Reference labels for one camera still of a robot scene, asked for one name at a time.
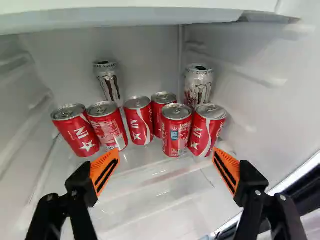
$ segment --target nutrition label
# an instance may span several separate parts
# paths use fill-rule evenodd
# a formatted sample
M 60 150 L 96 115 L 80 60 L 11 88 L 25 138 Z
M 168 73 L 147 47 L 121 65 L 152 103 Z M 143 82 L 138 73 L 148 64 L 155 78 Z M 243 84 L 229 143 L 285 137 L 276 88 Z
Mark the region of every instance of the nutrition label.
M 190 132 L 191 122 L 187 122 L 180 125 L 179 129 L 179 149 L 183 149 L 188 144 L 189 132 Z
M 120 132 L 116 120 L 100 122 L 92 121 L 91 123 L 101 143 L 106 145 L 107 150 L 118 147 L 119 151 L 121 151 L 126 147 L 124 136 Z

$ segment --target blue label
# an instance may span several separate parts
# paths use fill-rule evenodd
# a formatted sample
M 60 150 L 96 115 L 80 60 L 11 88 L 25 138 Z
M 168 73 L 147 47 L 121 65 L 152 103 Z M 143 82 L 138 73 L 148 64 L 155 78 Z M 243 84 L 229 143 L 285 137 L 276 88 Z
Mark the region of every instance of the blue label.
M 178 131 L 170 131 L 171 140 L 177 140 L 178 139 Z

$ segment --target silver can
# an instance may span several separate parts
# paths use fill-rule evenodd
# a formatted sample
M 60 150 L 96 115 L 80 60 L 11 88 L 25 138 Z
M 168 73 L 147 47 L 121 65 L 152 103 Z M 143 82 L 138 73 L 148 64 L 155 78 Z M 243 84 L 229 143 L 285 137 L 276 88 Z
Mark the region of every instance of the silver can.
M 119 107 L 122 107 L 124 100 L 119 85 L 118 64 L 116 62 L 98 61 L 93 64 L 93 68 L 105 100 L 116 102 Z
M 184 104 L 194 109 L 196 105 L 209 103 L 214 83 L 212 68 L 203 63 L 193 63 L 184 72 Z

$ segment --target white star logo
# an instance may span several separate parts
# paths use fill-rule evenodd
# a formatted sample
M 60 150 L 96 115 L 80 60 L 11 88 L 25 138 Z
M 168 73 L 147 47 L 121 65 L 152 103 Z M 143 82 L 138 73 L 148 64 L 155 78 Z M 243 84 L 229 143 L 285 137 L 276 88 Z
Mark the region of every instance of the white star logo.
M 92 144 L 92 140 L 90 142 L 82 142 L 83 147 L 80 147 L 80 149 L 85 149 L 87 152 L 90 151 L 90 148 L 94 147 L 95 144 Z
M 191 148 L 195 148 L 196 150 L 198 150 L 198 147 L 197 147 L 198 145 L 199 145 L 199 143 L 196 143 L 196 142 L 193 141 L 191 143 Z
M 142 140 L 142 139 L 140 138 L 140 134 L 141 134 L 141 133 L 134 133 L 134 132 L 133 132 L 133 138 L 134 138 L 133 140 L 136 140 L 136 139 Z

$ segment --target coca-cola can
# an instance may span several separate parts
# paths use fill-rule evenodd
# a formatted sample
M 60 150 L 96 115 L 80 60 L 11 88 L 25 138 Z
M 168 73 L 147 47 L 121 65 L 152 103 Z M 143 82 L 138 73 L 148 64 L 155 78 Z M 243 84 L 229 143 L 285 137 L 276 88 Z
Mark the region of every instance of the coca-cola can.
M 161 130 L 161 110 L 167 104 L 177 102 L 177 96 L 171 92 L 161 91 L 153 94 L 151 97 L 151 106 L 153 114 L 153 132 L 158 138 L 162 138 Z
M 104 98 L 122 107 L 124 100 L 119 83 L 119 70 L 116 62 L 97 61 L 93 64 L 95 78 L 99 80 Z
M 151 101 L 147 96 L 132 96 L 123 105 L 131 140 L 147 145 L 154 139 Z
M 192 110 L 180 103 L 170 103 L 162 108 L 162 149 L 169 157 L 179 157 L 188 145 Z
M 87 109 L 88 119 L 102 146 L 110 151 L 122 151 L 128 146 L 124 122 L 118 105 L 113 101 L 101 101 Z
M 193 63 L 184 72 L 184 104 L 195 109 L 196 105 L 209 103 L 214 83 L 212 68 L 203 63 Z
M 226 120 L 227 111 L 211 103 L 196 106 L 188 148 L 195 156 L 207 157 Z
M 78 157 L 88 157 L 99 151 L 100 142 L 84 105 L 64 105 L 51 113 L 51 119 Z

